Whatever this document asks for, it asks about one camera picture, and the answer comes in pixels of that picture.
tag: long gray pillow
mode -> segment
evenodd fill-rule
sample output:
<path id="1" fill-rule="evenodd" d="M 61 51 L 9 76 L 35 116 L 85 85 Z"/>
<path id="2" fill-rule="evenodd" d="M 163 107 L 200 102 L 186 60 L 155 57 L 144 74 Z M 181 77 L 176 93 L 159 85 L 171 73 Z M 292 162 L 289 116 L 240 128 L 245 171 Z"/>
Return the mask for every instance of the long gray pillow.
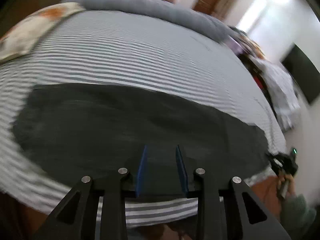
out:
<path id="1" fill-rule="evenodd" d="M 168 21 L 216 42 L 224 41 L 232 30 L 218 19 L 162 0 L 62 0 L 77 2 L 87 10 L 122 11 Z"/>

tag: human hand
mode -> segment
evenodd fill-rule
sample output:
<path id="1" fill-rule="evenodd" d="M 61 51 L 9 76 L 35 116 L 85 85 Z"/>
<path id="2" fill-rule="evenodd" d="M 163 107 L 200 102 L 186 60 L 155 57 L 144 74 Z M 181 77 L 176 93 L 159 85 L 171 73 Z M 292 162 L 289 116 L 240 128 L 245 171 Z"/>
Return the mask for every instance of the human hand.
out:
<path id="1" fill-rule="evenodd" d="M 285 182 L 286 179 L 289 180 L 287 197 L 294 196 L 296 194 L 296 191 L 295 191 L 294 178 L 291 174 L 283 174 L 282 171 L 279 172 L 278 189 L 280 189 L 281 184 Z"/>

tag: bed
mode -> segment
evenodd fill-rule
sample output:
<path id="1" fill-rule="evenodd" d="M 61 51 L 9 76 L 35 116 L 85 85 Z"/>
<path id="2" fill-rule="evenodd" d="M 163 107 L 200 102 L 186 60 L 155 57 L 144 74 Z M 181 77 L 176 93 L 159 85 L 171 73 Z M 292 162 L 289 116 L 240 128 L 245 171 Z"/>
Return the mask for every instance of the bed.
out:
<path id="1" fill-rule="evenodd" d="M 30 54 L 0 66 L 3 191 L 48 214 L 70 190 L 24 157 L 11 132 L 34 85 L 116 84 L 165 92 L 255 124 L 265 132 L 270 152 L 285 152 L 284 136 L 268 101 L 236 55 L 223 45 L 228 30 L 222 29 L 227 27 L 221 22 L 159 0 L 65 1 L 78 2 L 87 10 L 61 22 Z M 266 167 L 246 182 L 253 185 L 271 173 Z M 126 203 L 129 227 L 178 220 L 196 212 L 197 199 Z"/>

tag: black panel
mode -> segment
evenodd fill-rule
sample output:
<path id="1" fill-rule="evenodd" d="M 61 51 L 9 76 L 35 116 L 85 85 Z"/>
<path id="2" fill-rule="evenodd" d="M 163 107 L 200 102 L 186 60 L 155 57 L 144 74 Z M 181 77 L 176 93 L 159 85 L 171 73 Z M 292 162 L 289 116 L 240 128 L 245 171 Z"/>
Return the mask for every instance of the black panel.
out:
<path id="1" fill-rule="evenodd" d="M 295 45 L 282 64 L 301 88 L 309 104 L 320 93 L 320 73 L 303 51 Z"/>

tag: person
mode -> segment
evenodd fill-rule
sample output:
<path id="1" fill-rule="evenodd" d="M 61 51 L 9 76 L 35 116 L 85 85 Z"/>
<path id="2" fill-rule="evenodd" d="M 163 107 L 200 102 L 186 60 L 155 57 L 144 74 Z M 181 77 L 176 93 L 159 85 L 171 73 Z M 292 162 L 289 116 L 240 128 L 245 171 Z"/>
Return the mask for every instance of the person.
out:
<path id="1" fill-rule="evenodd" d="M 292 175 L 279 174 L 278 188 L 285 179 L 289 180 L 286 198 L 281 202 L 280 223 L 292 240 L 304 239 L 316 218 L 316 210 L 308 207 L 304 196 L 296 195 Z"/>

